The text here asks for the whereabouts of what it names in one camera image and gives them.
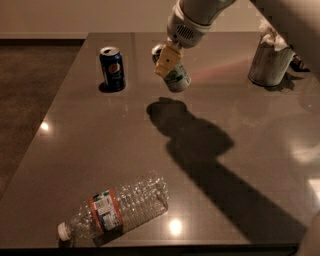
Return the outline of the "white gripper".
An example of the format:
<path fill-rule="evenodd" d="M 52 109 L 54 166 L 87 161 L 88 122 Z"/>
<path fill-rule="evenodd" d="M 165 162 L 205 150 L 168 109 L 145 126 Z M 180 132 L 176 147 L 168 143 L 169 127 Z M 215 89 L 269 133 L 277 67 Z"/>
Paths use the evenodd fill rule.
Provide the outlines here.
<path fill-rule="evenodd" d="M 209 25 L 202 25 L 192 21 L 183 12 L 179 3 L 176 3 L 168 17 L 167 35 L 175 44 L 166 43 L 161 50 L 154 72 L 165 78 L 181 61 L 182 48 L 192 48 L 200 43 L 209 31 Z"/>

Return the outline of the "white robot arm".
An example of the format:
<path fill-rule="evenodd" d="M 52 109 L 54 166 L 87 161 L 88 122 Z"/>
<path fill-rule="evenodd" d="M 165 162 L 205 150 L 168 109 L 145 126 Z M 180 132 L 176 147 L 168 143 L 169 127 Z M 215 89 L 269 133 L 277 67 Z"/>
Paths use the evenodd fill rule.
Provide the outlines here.
<path fill-rule="evenodd" d="M 218 15 L 235 1 L 177 0 L 155 73 L 168 75 L 182 59 L 182 49 L 198 45 Z M 249 1 L 320 80 L 320 0 Z"/>

